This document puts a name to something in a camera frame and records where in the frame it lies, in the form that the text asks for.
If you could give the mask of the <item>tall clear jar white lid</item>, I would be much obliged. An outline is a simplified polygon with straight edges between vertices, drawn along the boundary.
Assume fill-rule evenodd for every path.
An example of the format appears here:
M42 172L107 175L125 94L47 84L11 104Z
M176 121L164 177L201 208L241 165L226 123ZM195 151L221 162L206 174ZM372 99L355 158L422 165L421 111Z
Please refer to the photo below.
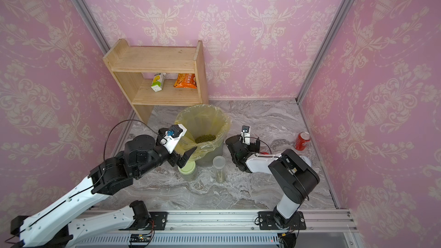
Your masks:
M225 167L226 159L223 156L216 156L212 161L214 168L214 176L218 183L224 183L226 181Z

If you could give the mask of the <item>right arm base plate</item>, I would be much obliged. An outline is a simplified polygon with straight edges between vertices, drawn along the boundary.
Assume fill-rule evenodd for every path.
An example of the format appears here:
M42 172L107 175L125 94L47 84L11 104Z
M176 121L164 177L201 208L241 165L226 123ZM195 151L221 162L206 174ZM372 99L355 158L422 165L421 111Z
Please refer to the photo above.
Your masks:
M260 211L254 221L261 230L305 230L304 215L296 211L290 218L285 218L275 211Z

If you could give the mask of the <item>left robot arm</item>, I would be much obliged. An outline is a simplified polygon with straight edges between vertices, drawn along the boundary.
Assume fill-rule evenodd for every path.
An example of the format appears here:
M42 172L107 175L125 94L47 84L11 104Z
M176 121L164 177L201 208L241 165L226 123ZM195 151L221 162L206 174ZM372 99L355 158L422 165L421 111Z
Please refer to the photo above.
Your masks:
M184 167L196 151L193 147L180 155L175 152L178 138L166 136L156 141L139 135L125 144L125 149L95 167L70 192L32 216L17 216L10 233L18 237L15 248L73 248L79 242L108 231L138 230L151 223L150 214L141 201L119 210L81 218L87 209L131 186L135 180L168 162Z

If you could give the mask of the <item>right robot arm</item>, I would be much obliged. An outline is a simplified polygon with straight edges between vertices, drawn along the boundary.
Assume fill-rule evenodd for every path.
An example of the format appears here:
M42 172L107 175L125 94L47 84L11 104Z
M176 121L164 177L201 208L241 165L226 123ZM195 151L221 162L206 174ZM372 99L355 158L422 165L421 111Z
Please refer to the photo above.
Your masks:
M283 196L273 210L275 224L288 228L309 194L320 183L318 174L311 167L310 159L286 149L277 155L260 152L260 139L246 143L241 135L228 138L225 144L235 166L246 173L266 173L274 177Z

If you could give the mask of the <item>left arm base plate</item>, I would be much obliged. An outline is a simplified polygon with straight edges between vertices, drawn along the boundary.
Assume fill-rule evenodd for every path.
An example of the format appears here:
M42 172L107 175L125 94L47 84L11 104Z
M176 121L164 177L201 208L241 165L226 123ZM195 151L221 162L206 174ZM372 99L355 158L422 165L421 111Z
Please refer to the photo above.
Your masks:
M168 212L156 211L148 212L147 214L135 214L134 223L128 228L123 228L122 231L129 230L154 230L164 231L167 224Z

